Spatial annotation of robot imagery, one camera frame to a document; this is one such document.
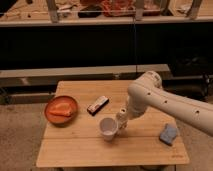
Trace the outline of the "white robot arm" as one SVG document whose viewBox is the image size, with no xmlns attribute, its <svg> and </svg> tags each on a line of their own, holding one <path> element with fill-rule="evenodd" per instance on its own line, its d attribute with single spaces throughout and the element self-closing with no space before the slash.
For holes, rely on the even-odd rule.
<svg viewBox="0 0 213 171">
<path fill-rule="evenodd" d="M 161 76 L 155 71 L 142 74 L 127 92 L 130 119 L 142 116 L 151 106 L 213 137 L 213 105 L 165 91 Z"/>
</svg>

